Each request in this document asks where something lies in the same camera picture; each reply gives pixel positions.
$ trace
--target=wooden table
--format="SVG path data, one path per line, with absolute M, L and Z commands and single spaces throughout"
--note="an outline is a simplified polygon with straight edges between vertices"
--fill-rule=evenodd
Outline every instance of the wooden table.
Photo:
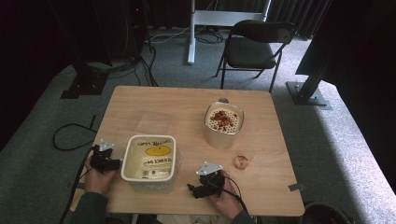
M 211 147 L 204 137 L 205 112 L 219 98 L 229 99 L 230 104 L 238 105 L 245 113 L 244 125 L 234 147 L 227 149 Z M 127 143 L 133 135 L 145 129 L 146 132 L 156 132 L 155 127 L 142 126 L 156 123 L 139 118 L 141 111 L 136 111 L 142 109 L 148 113 L 166 115 L 164 125 L 158 123 L 158 134 L 167 133 L 175 137 L 182 164 L 173 190 L 167 194 L 135 192 L 129 183 L 117 175 L 107 194 L 108 212 L 218 214 L 207 199 L 193 198 L 187 187 L 188 183 L 200 186 L 199 176 L 195 172 L 204 161 L 210 161 L 223 165 L 224 170 L 237 183 L 251 215 L 297 217 L 304 213 L 299 190 L 289 189 L 289 185 L 296 184 L 296 178 L 270 93 L 119 86 L 109 102 L 95 144 L 99 144 L 100 139 L 112 142 L 115 144 L 112 158 L 123 158 Z M 243 146 L 254 147 L 256 157 L 246 170 L 241 171 L 233 167 L 232 159 L 235 149 Z M 81 189 L 76 191 L 72 210 L 76 208 L 82 193 Z

